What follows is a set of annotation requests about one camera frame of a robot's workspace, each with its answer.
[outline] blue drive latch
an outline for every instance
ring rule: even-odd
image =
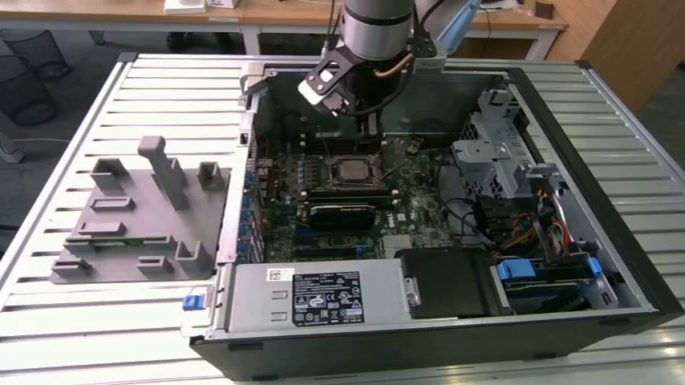
[[[205,294],[187,295],[183,298],[183,310],[205,310]]]
[[[508,259],[497,265],[497,274],[504,281],[512,278],[534,278],[536,269],[528,259]]]

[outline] blue plastic clip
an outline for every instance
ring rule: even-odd
[[[510,278],[534,278],[536,269],[528,259],[508,259],[497,265],[497,274],[504,281]]]
[[[187,295],[183,298],[183,310],[185,311],[205,310],[205,294]]]
[[[597,260],[597,258],[594,257],[590,257],[588,259],[588,265],[590,265],[590,270],[592,270],[592,273],[597,276],[601,274],[601,265],[600,265],[600,261]]]

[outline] warning label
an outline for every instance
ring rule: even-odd
[[[365,321],[359,271],[293,276],[293,323],[323,326]]]

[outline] metal table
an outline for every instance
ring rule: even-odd
[[[0,262],[3,384],[231,383],[179,332],[181,300],[213,280],[55,286],[47,277],[94,187],[86,172],[99,157],[116,155],[128,168],[147,168],[136,156],[138,139],[164,135],[167,152],[182,164],[215,160],[241,167],[234,162],[245,151],[237,144],[241,124],[247,124],[238,105],[241,75],[257,60],[313,64],[317,58],[140,55],[116,64]],[[500,67],[504,62],[454,63]],[[505,63],[526,70],[672,290],[685,299],[685,173],[593,70],[573,63]],[[540,136],[537,141],[545,148]],[[685,318],[561,359],[285,382],[585,385],[617,380],[685,382]]]

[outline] floor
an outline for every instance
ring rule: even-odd
[[[14,140],[54,138],[68,140],[76,132],[90,105],[98,95],[116,58],[123,51],[168,53],[164,33],[108,32],[107,44],[96,46],[84,31],[54,32],[62,52],[71,65],[71,73],[62,79],[47,82],[47,87],[60,107],[59,116],[48,123],[22,128],[0,115],[3,133]],[[197,37],[198,47],[189,53],[218,53],[211,34]],[[245,54],[241,37],[234,37],[235,46],[229,54]],[[266,55],[318,55],[321,37],[289,36],[289,44],[277,35],[265,35],[262,40]],[[0,46],[0,55],[8,49]],[[677,70],[640,111],[639,118],[685,168],[685,71]],[[59,161],[66,144],[60,142],[19,142],[26,154],[22,164],[7,165],[0,160],[0,225],[20,225],[43,184]],[[0,230],[0,256],[12,241],[14,233]]]

